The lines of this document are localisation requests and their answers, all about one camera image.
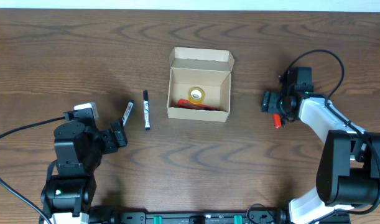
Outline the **blue whiteboard marker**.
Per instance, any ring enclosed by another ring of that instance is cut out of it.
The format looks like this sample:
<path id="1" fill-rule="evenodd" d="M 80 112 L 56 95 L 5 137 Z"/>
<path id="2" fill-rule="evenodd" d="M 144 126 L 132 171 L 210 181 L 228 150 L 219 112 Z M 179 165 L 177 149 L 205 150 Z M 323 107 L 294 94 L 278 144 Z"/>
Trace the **blue whiteboard marker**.
<path id="1" fill-rule="evenodd" d="M 126 125 L 126 122 L 128 120 L 129 115 L 131 114 L 131 110 L 132 110 L 133 106 L 134 106 L 134 101 L 130 100 L 127 104 L 127 107 L 126 107 L 125 112 L 124 112 L 123 117 L 122 117 L 122 126 Z"/>

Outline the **red and black stapler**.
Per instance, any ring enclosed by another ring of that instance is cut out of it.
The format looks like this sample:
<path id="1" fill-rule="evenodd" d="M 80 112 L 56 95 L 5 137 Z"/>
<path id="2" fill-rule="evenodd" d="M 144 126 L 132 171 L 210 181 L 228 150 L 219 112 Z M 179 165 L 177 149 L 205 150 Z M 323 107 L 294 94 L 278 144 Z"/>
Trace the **red and black stapler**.
<path id="1" fill-rule="evenodd" d="M 273 117 L 274 127 L 276 129 L 280 129 L 280 128 L 283 128 L 285 126 L 285 120 L 283 119 L 283 117 L 280 114 L 275 113 L 272 115 L 272 117 Z"/>

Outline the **red utility knife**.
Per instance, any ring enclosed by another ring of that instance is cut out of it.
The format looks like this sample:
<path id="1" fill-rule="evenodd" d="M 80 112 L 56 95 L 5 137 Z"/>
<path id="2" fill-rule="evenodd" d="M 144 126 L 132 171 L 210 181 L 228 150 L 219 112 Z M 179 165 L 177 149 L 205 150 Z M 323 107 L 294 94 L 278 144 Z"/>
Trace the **red utility knife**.
<path id="1" fill-rule="evenodd" d="M 179 99 L 177 102 L 177 106 L 190 110 L 205 110 L 205 111 L 217 111 L 216 108 L 203 105 L 203 104 L 195 104 L 190 102 L 189 100 Z"/>

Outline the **yellow tape roll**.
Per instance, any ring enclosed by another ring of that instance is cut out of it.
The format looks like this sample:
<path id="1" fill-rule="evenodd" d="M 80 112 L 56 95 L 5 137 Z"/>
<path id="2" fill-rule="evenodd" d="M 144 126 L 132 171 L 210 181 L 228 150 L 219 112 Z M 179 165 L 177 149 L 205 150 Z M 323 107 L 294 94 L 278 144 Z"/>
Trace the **yellow tape roll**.
<path id="1" fill-rule="evenodd" d="M 202 104 L 205 99 L 205 92 L 200 87 L 192 87 L 188 91 L 188 100 L 195 104 Z"/>

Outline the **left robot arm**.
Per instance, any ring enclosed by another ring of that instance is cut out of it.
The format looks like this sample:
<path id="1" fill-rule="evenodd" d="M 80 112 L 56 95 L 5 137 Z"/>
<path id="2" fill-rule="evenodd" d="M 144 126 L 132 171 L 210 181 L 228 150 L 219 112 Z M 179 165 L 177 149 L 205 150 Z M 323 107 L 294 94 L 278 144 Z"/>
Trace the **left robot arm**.
<path id="1" fill-rule="evenodd" d="M 40 223 L 88 223 L 96 191 L 94 172 L 102 156 L 127 146 L 120 121 L 100 131 L 88 119 L 70 121 L 54 131 L 57 159 L 47 170 L 41 201 L 45 216 Z"/>

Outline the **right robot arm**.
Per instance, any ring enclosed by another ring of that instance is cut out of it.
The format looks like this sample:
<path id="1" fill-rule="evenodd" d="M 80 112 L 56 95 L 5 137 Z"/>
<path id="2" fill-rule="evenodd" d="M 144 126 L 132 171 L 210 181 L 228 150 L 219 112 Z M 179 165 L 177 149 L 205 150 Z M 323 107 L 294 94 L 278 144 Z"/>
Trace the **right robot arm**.
<path id="1" fill-rule="evenodd" d="M 327 97 L 310 91 L 267 91 L 261 111 L 305 123 L 324 144 L 316 184 L 289 202 L 286 223 L 365 215 L 379 206 L 380 133 L 353 124 Z"/>

